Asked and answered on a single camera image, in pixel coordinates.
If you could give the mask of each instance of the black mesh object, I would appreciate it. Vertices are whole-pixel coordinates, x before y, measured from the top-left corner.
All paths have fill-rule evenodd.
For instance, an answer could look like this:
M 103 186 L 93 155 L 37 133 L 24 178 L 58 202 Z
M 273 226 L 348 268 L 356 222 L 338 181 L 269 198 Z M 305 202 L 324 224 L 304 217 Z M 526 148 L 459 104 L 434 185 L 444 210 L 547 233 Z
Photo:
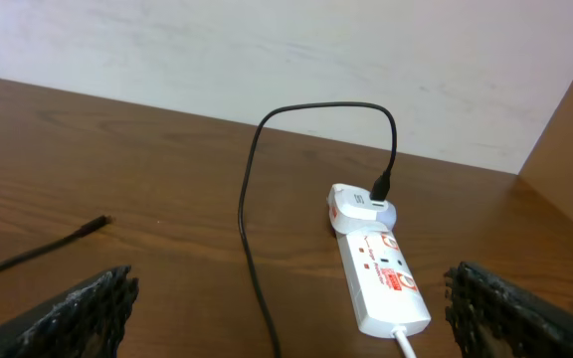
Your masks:
M 445 274 L 464 357 L 573 357 L 573 315 L 475 265 Z
M 103 271 L 0 326 L 0 357 L 115 357 L 138 296 L 130 267 Z

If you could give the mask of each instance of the black cable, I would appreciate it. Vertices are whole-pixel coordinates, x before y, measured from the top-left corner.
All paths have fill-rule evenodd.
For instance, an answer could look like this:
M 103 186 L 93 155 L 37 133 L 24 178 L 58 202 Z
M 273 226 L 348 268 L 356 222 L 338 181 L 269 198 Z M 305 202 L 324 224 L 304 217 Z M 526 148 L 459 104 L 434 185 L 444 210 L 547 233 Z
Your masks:
M 278 333 L 276 332 L 276 327 L 274 326 L 274 321 L 271 318 L 269 308 L 267 307 L 267 302 L 263 296 L 263 292 L 260 288 L 260 283 L 258 282 L 258 274 L 256 273 L 256 266 L 254 265 L 254 259 L 252 258 L 251 249 L 249 248 L 249 242 L 247 241 L 247 233 L 245 231 L 244 222 L 244 208 L 245 208 L 245 194 L 247 193 L 247 185 L 249 184 L 249 173 L 251 172 L 251 165 L 254 161 L 254 153 L 256 152 L 256 145 L 258 144 L 258 137 L 260 132 L 265 126 L 265 123 L 274 115 L 298 109 L 309 109 L 309 108 L 326 108 L 326 107 L 364 107 L 372 108 L 382 111 L 388 117 L 390 121 L 390 127 L 393 134 L 393 143 L 390 151 L 390 161 L 384 173 L 377 179 L 373 190 L 371 191 L 371 199 L 383 201 L 386 199 L 386 194 L 388 194 L 389 187 L 389 177 L 390 171 L 395 163 L 395 156 L 397 155 L 397 128 L 395 126 L 395 119 L 391 113 L 381 105 L 364 103 L 364 102 L 352 102 L 352 101 L 339 101 L 339 102 L 324 102 L 324 103 L 310 103 L 310 104 L 299 104 L 290 105 L 282 108 L 274 109 L 258 124 L 256 129 L 256 135 L 254 135 L 254 140 L 251 142 L 251 150 L 249 152 L 249 159 L 247 159 L 247 168 L 245 169 L 245 178 L 243 179 L 243 187 L 240 192 L 240 201 L 238 203 L 238 230 L 240 231 L 240 238 L 243 242 L 243 248 L 245 249 L 245 255 L 247 256 L 247 266 L 249 267 L 249 274 L 251 276 L 251 282 L 254 285 L 254 291 L 256 292 L 256 298 L 258 299 L 258 304 L 260 305 L 260 310 L 263 312 L 265 317 L 265 323 L 267 324 L 267 329 L 269 330 L 269 335 L 271 336 L 271 342 L 274 347 L 274 357 L 282 357 L 280 350 L 280 340 L 278 338 Z
M 76 241 L 77 239 L 80 239 L 88 234 L 91 234 L 92 232 L 102 228 L 103 226 L 105 226 L 106 224 L 109 224 L 109 222 L 111 221 L 110 217 L 107 216 L 100 216 L 92 221 L 90 221 L 89 223 L 81 226 L 78 230 L 76 230 L 75 232 L 71 233 L 70 235 L 59 239 L 53 243 L 47 244 L 47 245 L 43 245 L 41 247 L 38 247 L 36 249 L 33 249 L 29 252 L 23 253 L 21 255 L 15 256 L 13 258 L 7 259 L 3 262 L 0 263 L 0 272 L 5 270 L 5 269 L 9 269 L 11 267 L 13 267 L 14 265 L 26 262 L 28 260 L 34 259 L 37 256 L 43 255 L 45 253 L 48 253 L 52 250 L 56 250 L 60 247 L 63 247 L 67 244 L 70 244 L 74 241 Z

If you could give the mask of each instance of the printed label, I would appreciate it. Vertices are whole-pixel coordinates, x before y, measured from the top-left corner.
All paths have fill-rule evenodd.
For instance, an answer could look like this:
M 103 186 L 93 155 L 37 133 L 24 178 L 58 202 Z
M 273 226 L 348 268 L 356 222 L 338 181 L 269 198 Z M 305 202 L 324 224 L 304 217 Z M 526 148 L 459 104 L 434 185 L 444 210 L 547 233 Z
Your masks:
M 382 273 L 386 277 L 386 285 L 394 290 L 402 290 L 401 284 L 399 284 L 399 279 L 395 275 L 395 271 L 392 268 L 382 268 Z
M 404 287 L 417 291 L 417 284 L 412 277 L 401 272 L 397 272 L 397 277 Z
M 382 234 L 382 241 L 384 242 L 384 245 L 386 245 L 387 247 L 399 251 L 399 246 L 397 245 L 395 239 L 389 237 L 388 235 Z

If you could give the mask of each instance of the power strip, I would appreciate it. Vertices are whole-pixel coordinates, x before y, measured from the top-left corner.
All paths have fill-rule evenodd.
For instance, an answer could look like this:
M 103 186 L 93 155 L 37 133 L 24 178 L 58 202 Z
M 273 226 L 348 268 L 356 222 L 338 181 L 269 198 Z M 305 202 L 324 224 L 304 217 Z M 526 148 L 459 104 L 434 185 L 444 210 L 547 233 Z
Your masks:
M 328 205 L 359 330 L 398 340 L 423 331 L 431 316 L 392 233 L 393 205 L 345 184 L 333 185 Z

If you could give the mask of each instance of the extension lead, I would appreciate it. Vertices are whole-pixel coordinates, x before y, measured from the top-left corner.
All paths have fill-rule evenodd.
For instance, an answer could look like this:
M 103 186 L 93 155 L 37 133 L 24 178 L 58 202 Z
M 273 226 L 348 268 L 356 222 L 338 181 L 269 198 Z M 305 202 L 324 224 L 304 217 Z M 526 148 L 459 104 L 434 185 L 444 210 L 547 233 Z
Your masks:
M 360 331 L 377 337 L 395 338 L 406 357 L 414 358 L 415 353 L 406 336 L 421 332 L 428 325 L 431 317 L 391 232 L 397 218 L 395 208 L 386 201 L 386 195 L 390 188 L 390 173 L 397 154 L 395 120 L 391 113 L 381 105 L 343 101 L 292 105 L 275 109 L 258 124 L 251 144 L 238 204 L 238 229 L 256 298 L 271 336 L 274 356 L 276 358 L 282 357 L 280 340 L 260 288 L 256 267 L 247 241 L 244 222 L 245 194 L 247 193 L 258 138 L 265 123 L 274 115 L 282 112 L 325 107 L 377 109 L 384 113 L 390 122 L 392 132 L 390 160 L 382 175 L 373 184 L 373 189 L 368 192 L 361 188 L 335 184 L 331 188 L 331 194 L 329 194 L 327 201 L 329 218 L 337 234 L 353 309 Z M 389 250 L 393 246 L 397 248 L 396 251 L 394 249 Z

